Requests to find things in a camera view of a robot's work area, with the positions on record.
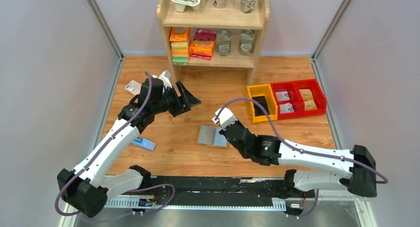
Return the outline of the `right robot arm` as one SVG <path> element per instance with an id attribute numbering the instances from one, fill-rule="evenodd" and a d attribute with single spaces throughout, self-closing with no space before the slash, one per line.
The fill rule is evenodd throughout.
<path id="1" fill-rule="evenodd" d="M 275 136 L 255 135 L 239 121 L 222 126 L 219 133 L 243 158 L 260 165 L 298 165 L 312 169 L 286 171 L 285 188 L 302 192 L 346 188 L 358 196 L 377 196 L 376 161 L 365 146 L 355 145 L 351 150 L 329 150 L 289 140 L 281 141 Z"/>

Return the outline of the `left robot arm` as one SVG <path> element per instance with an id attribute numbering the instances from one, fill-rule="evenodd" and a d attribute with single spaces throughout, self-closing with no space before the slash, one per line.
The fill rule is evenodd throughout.
<path id="1" fill-rule="evenodd" d="M 168 112 L 173 117 L 201 104 L 182 84 L 172 85 L 167 78 L 150 77 L 140 86 L 139 94 L 123 107 L 111 130 L 96 148 L 72 170 L 62 169 L 57 175 L 60 189 L 56 201 L 63 200 L 76 213 L 89 218 L 96 216 L 107 200 L 134 189 L 147 189 L 143 181 L 150 172 L 133 165 L 118 175 L 106 177 L 107 171 L 122 151 L 155 120 Z"/>

